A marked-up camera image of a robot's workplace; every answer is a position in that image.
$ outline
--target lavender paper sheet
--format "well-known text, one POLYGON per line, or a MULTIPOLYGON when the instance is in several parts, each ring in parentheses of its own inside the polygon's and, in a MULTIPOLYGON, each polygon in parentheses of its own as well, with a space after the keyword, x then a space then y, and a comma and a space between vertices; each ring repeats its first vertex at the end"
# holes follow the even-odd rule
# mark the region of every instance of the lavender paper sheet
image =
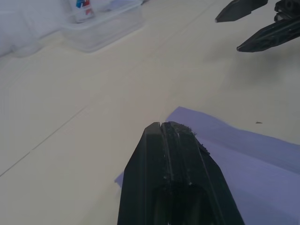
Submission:
MULTIPOLYGON (((221 168, 246 225, 300 225, 300 146, 177 108, 166 121, 192 128, 221 168)), ((116 182, 121 186, 123 174, 116 182)))

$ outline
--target black plastic claw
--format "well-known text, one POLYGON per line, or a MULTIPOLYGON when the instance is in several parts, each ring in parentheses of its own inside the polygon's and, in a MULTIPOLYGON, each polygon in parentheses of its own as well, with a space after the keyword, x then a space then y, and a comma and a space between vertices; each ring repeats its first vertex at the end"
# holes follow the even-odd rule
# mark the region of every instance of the black plastic claw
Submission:
POLYGON ((244 225, 222 172, 191 129, 153 123, 125 171, 118 225, 244 225))
POLYGON ((300 16, 275 22, 237 47, 239 52, 261 52, 300 37, 300 16))
POLYGON ((236 21, 267 3, 268 0, 233 0, 216 17, 216 22, 236 21))

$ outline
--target plastic storage box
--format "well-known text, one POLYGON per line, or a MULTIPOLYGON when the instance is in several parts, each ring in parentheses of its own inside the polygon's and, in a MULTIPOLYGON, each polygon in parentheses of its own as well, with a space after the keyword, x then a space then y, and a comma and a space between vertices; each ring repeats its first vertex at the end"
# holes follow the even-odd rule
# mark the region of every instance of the plastic storage box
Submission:
POLYGON ((61 23, 68 44, 83 52, 96 51, 143 25, 139 0, 113 0, 93 6, 73 11, 61 23))

